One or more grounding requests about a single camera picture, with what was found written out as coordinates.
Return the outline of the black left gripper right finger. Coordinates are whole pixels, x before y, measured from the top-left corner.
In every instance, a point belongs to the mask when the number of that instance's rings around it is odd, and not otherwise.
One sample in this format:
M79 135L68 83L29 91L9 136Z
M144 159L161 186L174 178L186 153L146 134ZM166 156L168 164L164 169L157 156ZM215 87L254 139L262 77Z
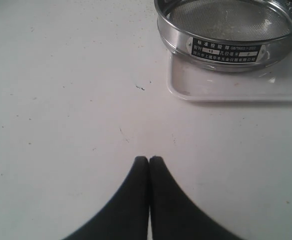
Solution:
M239 240L201 211L183 192L160 156L149 160L154 240Z

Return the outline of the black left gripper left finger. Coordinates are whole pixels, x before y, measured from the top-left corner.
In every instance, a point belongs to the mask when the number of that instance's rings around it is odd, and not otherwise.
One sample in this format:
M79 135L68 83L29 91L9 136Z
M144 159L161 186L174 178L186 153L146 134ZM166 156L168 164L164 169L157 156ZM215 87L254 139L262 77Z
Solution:
M108 203L67 240L146 240L149 220L149 162L138 156Z

